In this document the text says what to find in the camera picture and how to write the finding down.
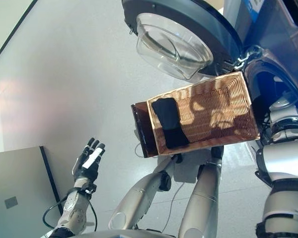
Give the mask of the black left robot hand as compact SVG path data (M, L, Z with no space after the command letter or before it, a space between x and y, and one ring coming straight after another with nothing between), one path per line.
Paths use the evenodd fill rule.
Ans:
M105 144L93 137L90 138L72 168L74 181L87 178L94 182L98 177L98 168L104 153Z

